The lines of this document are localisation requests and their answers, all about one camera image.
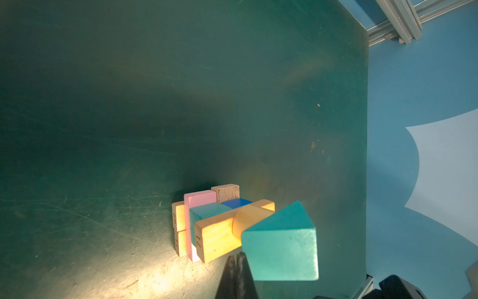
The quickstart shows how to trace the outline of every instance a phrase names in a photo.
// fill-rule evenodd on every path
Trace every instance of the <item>green tabletop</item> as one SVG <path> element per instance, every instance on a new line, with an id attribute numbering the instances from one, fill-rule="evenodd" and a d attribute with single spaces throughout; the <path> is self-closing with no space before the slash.
<path id="1" fill-rule="evenodd" d="M 177 257 L 171 203 L 228 183 L 317 229 L 319 280 L 261 299 L 355 295 L 368 42 L 338 1 L 2 7 L 0 297 L 212 298 L 226 256 Z"/>

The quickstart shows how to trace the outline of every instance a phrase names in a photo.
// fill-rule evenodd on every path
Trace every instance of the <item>cylindrical wooden block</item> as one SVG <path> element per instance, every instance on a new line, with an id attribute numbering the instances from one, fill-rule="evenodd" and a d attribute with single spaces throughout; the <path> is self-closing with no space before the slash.
<path id="1" fill-rule="evenodd" d="M 246 205 L 238 209 L 232 222 L 232 234 L 240 240 L 243 231 L 255 225 L 259 221 L 266 219 L 274 214 L 271 210 L 266 210 L 253 205 Z"/>

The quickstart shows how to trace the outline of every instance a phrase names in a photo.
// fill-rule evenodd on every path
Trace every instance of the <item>blue floor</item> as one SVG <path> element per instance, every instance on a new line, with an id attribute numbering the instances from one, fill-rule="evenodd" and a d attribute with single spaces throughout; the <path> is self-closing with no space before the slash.
<path id="1" fill-rule="evenodd" d="M 478 108 L 477 15 L 475 1 L 425 23 L 421 41 L 370 48 L 367 271 L 376 286 L 396 274 L 428 298 L 470 291 L 465 271 L 478 260 L 478 246 L 405 208 L 419 170 L 405 127 Z"/>

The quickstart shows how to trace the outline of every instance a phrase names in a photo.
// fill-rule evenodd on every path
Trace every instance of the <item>wooden block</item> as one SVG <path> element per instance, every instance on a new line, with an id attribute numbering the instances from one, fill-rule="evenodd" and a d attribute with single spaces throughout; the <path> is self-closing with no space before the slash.
<path id="1" fill-rule="evenodd" d="M 227 184 L 212 187 L 211 190 L 217 193 L 217 202 L 224 202 L 239 198 L 239 186 Z"/>
<path id="2" fill-rule="evenodd" d="M 243 231 L 274 214 L 273 211 L 246 205 L 240 207 L 234 215 L 232 234 L 240 240 Z"/>
<path id="3" fill-rule="evenodd" d="M 274 202 L 267 199 L 261 199 L 250 205 L 275 210 Z M 203 262 L 209 263 L 241 246 L 240 240 L 232 234 L 232 223 L 237 211 L 238 209 L 234 209 L 194 224 L 197 255 Z"/>
<path id="4" fill-rule="evenodd" d="M 252 203 L 252 201 L 248 201 L 245 199 L 232 199 L 232 200 L 224 201 L 221 204 L 228 206 L 231 209 L 237 209 L 242 206 L 248 205 L 250 203 Z"/>
<path id="5" fill-rule="evenodd" d="M 174 248 L 179 257 L 185 256 L 186 252 L 186 230 L 174 231 Z"/>
<path id="6" fill-rule="evenodd" d="M 196 235 L 194 233 L 194 223 L 221 213 L 230 211 L 231 208 L 222 203 L 213 202 L 196 208 L 189 209 L 189 223 L 191 223 L 191 242 L 196 245 Z"/>
<path id="7" fill-rule="evenodd" d="M 173 202 L 173 227 L 177 232 L 186 229 L 184 216 L 184 201 Z"/>
<path id="8" fill-rule="evenodd" d="M 191 244 L 191 224 L 189 222 L 189 209 L 217 201 L 216 193 L 212 190 L 184 194 L 184 216 L 186 226 L 186 251 L 193 262 L 199 261 L 196 247 Z"/>
<path id="9" fill-rule="evenodd" d="M 317 235 L 302 203 L 296 201 L 242 233 L 254 280 L 317 280 Z"/>

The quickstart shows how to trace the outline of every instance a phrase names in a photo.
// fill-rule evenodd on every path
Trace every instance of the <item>teal block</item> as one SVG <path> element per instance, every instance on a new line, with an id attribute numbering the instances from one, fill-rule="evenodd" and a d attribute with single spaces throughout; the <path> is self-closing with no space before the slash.
<path id="1" fill-rule="evenodd" d="M 189 223 L 191 225 L 191 243 L 196 245 L 196 235 L 194 232 L 194 223 L 212 216 L 222 214 L 232 210 L 230 207 L 218 202 L 209 203 L 207 205 L 189 209 Z"/>
<path id="2" fill-rule="evenodd" d="M 254 280 L 317 280 L 317 235 L 300 201 L 245 230 L 241 236 Z"/>

